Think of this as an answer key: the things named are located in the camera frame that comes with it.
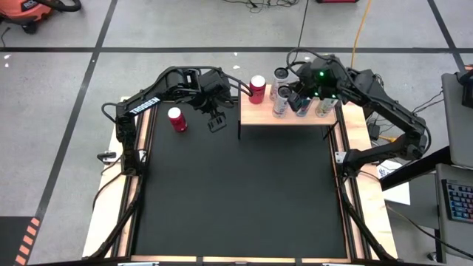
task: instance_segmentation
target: orange striped tape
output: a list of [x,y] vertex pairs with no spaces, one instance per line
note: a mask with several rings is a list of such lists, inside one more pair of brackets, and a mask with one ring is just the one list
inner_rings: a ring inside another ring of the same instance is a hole
[[39,230],[40,221],[38,218],[33,217],[30,224],[27,227],[27,232],[23,236],[23,241],[18,249],[18,255],[16,255],[16,265],[26,265],[30,258],[31,250],[33,249],[33,243],[36,239],[36,234]]

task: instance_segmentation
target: soda can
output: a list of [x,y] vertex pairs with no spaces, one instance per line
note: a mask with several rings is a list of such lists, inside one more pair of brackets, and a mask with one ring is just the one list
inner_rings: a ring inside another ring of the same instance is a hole
[[278,89],[276,100],[274,100],[273,116],[276,118],[283,118],[287,112],[287,99],[290,95],[290,89],[288,86],[281,86]]
[[337,103],[338,99],[325,98],[324,100],[321,100],[316,108],[316,115],[320,118],[325,118],[330,114]]
[[302,100],[301,109],[299,109],[296,112],[296,115],[299,117],[304,117],[307,114],[307,112],[309,112],[309,108],[311,105],[312,105],[312,99],[310,99],[309,97],[305,98],[304,100]]
[[177,107],[172,107],[168,111],[169,121],[176,132],[184,132],[187,129],[187,122],[183,113]]
[[289,78],[289,72],[284,67],[278,67],[276,68],[276,70],[274,70],[273,76],[274,76],[273,86],[271,86],[271,91],[269,94],[269,98],[272,101],[276,100],[279,87],[287,84],[287,80]]
[[265,99],[266,80],[260,75],[256,75],[251,78],[250,89],[253,92],[253,96],[250,97],[252,104],[262,103]]

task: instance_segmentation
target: wooden table frame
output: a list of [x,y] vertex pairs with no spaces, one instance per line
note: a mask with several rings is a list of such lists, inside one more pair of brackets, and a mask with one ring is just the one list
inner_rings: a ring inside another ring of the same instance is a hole
[[[149,150],[151,147],[151,139],[146,136],[152,136],[153,122],[155,121],[157,108],[149,109],[141,114],[137,119],[137,146],[136,149]],[[371,142],[368,136],[366,122],[363,111],[360,107],[348,103],[340,106],[336,112],[337,119],[340,123],[336,123],[330,133],[330,147],[332,154],[335,151],[345,151],[348,148],[365,150],[371,148]],[[112,133],[112,140],[109,146],[112,151],[121,151],[121,145],[115,138],[115,129]],[[377,176],[375,166],[366,165],[363,171]],[[108,180],[116,176],[121,171],[120,163],[106,171],[101,180],[100,187]],[[128,204],[135,195],[138,177],[126,178],[122,176],[107,189],[104,189],[98,197],[95,211],[89,226],[86,244],[83,256],[89,256],[94,253],[114,228],[120,215],[124,212]],[[362,210],[365,224],[371,230],[375,238],[383,245],[384,249],[394,257],[397,257],[394,239],[387,216],[384,197],[379,182],[365,174],[359,174],[356,180],[350,180],[345,183],[350,201],[357,210]],[[128,220],[122,230],[119,239],[113,248],[107,253],[108,256],[129,256],[131,254],[131,239],[134,234],[135,220],[137,213]],[[366,242],[361,238],[360,232],[351,218],[345,216],[342,212],[344,222],[344,231],[346,237],[346,259],[314,259],[303,258],[302,263],[348,263],[351,258],[358,259],[376,259],[375,254],[370,252]],[[196,256],[132,256],[132,261],[153,261],[153,262],[253,262],[253,263],[296,263],[295,258],[234,258],[234,257],[214,257],[204,256],[197,258]]]

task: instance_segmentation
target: keyboard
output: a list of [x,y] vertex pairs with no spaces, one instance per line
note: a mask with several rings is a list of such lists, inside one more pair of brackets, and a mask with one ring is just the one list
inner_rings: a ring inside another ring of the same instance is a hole
[[473,186],[442,180],[443,197],[450,220],[473,223]]

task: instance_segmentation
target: red vacuum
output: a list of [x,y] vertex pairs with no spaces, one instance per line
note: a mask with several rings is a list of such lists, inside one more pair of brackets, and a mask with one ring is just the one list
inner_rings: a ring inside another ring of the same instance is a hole
[[0,0],[0,21],[21,25],[28,34],[38,29],[38,22],[51,15],[53,10],[76,12],[82,8],[81,0],[65,5],[61,0]]

